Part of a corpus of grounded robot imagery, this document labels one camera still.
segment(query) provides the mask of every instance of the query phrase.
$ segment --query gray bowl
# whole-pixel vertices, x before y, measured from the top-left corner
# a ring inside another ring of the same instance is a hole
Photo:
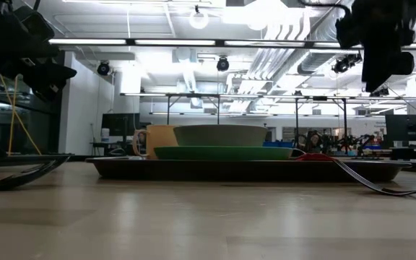
[[[178,126],[174,134],[179,146],[262,147],[267,128],[244,125]]]

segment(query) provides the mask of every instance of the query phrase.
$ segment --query yellow cable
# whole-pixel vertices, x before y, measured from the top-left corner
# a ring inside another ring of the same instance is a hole
[[[1,77],[1,82],[3,83],[3,86],[4,86],[4,90],[6,91],[7,100],[9,101],[9,103],[10,103],[10,104],[11,104],[11,106],[12,106],[12,109],[14,110],[15,103],[12,103],[11,97],[9,96],[9,92],[7,91],[7,86],[6,86],[6,82],[4,81],[4,78],[2,77],[2,75],[0,75],[0,77]],[[30,134],[28,133],[28,130],[25,128],[25,125],[23,124],[22,119],[20,118],[19,114],[18,114],[16,111],[15,111],[15,113],[14,113],[14,114],[15,114],[15,116],[17,117],[17,119],[19,119],[20,125],[22,126],[23,130],[24,130],[24,131],[25,131],[25,133],[27,134],[28,139],[29,139],[29,140],[30,140],[30,142],[33,144],[33,146],[35,147],[36,151],[38,151],[38,154],[39,154],[39,155],[42,155],[42,154],[41,154],[41,151],[38,149],[38,147],[36,146],[36,144],[35,144],[35,142],[33,141],[32,137],[31,137],[31,136],[30,136]]]
[[[17,95],[15,93],[17,92],[17,83],[18,83],[19,75],[15,77],[14,81],[14,99],[12,101],[12,104],[15,104],[15,98]],[[11,119],[11,136],[9,137],[9,156],[11,156],[12,151],[12,138],[14,138],[14,117],[15,117],[15,105],[12,106],[12,119]]]

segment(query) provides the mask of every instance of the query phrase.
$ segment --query mug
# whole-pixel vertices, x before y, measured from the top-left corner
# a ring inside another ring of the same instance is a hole
[[[150,125],[147,126],[147,130],[136,130],[133,136],[134,153],[141,157],[147,157],[147,159],[158,159],[157,155],[155,155],[154,148],[178,146],[176,136],[174,135],[175,127],[177,126]],[[137,148],[137,140],[142,133],[146,134],[147,154],[145,155],[142,155]]]

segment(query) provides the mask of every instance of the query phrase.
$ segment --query wooden table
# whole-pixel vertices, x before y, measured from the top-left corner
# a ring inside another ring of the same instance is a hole
[[[416,173],[395,181],[386,186],[416,188]],[[416,259],[416,196],[356,183],[109,181],[73,162],[0,192],[7,259]]]

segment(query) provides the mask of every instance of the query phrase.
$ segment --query dark tray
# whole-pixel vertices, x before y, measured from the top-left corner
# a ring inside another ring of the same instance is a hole
[[[128,158],[92,158],[105,178],[140,181],[354,181],[334,162],[247,161],[220,162],[194,160],[130,160]],[[369,181],[392,181],[405,162],[348,160],[345,163]]]

